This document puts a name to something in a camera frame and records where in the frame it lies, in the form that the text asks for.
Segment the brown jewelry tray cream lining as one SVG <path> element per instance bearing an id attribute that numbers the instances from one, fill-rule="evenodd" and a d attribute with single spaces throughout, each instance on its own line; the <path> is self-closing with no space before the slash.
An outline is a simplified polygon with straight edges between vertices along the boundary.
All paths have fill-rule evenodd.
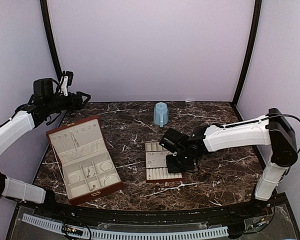
<path id="1" fill-rule="evenodd" d="M 146 183 L 182 181 L 182 173 L 169 173 L 166 157 L 172 155 L 159 142 L 145 143 Z"/>

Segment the brown jewelry box cream lining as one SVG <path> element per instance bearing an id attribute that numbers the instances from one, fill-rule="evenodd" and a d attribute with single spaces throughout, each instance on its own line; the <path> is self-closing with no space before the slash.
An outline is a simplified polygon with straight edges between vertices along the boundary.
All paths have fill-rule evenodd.
<path id="1" fill-rule="evenodd" d="M 66 188 L 68 201 L 77 206 L 124 188 L 111 158 L 98 116 L 78 120 L 46 132 Z M 107 176 L 119 182 L 104 186 Z M 91 190 L 93 185 L 98 189 Z"/>

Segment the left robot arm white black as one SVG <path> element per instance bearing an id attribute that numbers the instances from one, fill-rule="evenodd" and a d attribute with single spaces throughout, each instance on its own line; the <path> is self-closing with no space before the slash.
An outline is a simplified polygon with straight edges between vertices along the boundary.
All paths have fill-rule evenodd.
<path id="1" fill-rule="evenodd" d="M 28 103 L 20 105 L 13 116 L 0 125 L 0 157 L 18 139 L 34 130 L 42 123 L 51 125 L 53 114 L 62 111 L 81 110 L 91 99 L 91 95 L 68 90 L 73 81 L 73 73 L 67 71 L 60 81 L 42 78 L 33 83 L 33 94 Z M 60 206 L 44 188 L 8 177 L 0 171 L 0 198 L 12 198 L 22 202 L 41 204 L 41 210 L 50 218 L 57 218 Z"/>

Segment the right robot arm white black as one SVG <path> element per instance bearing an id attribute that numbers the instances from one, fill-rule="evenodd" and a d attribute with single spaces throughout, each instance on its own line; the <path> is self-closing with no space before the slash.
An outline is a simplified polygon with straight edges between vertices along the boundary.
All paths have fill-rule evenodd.
<path id="1" fill-rule="evenodd" d="M 159 144 L 171 154 L 167 156 L 169 173 L 195 169 L 204 155 L 223 149 L 245 146 L 271 146 L 272 155 L 254 189 L 254 199 L 245 205 L 245 213 L 256 217 L 265 208 L 274 189 L 288 174 L 299 156 L 296 133 L 287 121 L 288 114 L 277 108 L 257 118 L 229 124 L 207 124 L 197 127 L 190 135 L 169 128 Z"/>

